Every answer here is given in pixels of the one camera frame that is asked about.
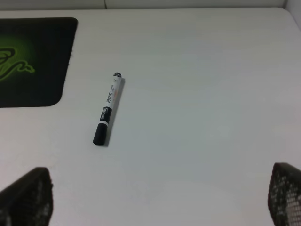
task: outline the green logo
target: green logo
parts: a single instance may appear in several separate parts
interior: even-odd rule
[[[0,48],[0,81],[8,78],[13,72],[33,73],[34,68],[26,60],[14,60],[16,49],[12,47]]]

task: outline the desk surface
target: desk surface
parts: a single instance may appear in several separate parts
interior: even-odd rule
[[[271,226],[274,162],[301,168],[301,32],[278,8],[0,12],[72,16],[63,97],[0,109],[0,188],[36,166],[52,226]],[[112,75],[108,147],[92,143]]]

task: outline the marker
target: marker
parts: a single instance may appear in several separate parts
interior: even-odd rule
[[[121,74],[116,72],[114,74],[113,83],[111,84],[111,88],[107,97],[106,105],[103,108],[102,115],[100,116],[100,120],[96,129],[96,133],[94,136],[93,143],[97,146],[104,145],[105,139],[107,137],[107,129],[110,121],[110,116],[112,113],[112,109],[117,97],[118,89],[121,82]]]

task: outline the black mesh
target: black mesh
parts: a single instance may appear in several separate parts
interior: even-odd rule
[[[301,226],[301,171],[275,163],[268,198],[275,226]]]

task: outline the razer logo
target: razer logo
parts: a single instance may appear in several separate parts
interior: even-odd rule
[[[12,47],[0,48],[0,81],[6,79],[13,72],[29,72],[33,73],[34,68],[25,60],[11,59],[16,54],[16,50]]]

